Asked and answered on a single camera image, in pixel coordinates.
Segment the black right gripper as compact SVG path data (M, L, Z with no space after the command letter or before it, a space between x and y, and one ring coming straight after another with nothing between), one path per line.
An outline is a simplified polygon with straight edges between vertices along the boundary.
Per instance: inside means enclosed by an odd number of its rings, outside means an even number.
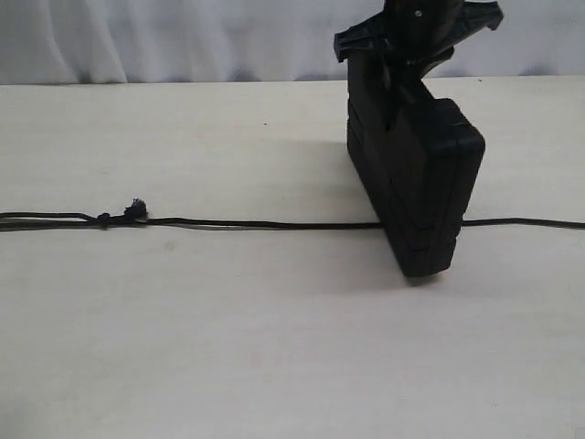
M496 1L386 1L370 18L334 36L342 63L365 56L383 64L383 134L412 126L434 96L421 77L450 59L457 44L488 28L498 29L504 12Z

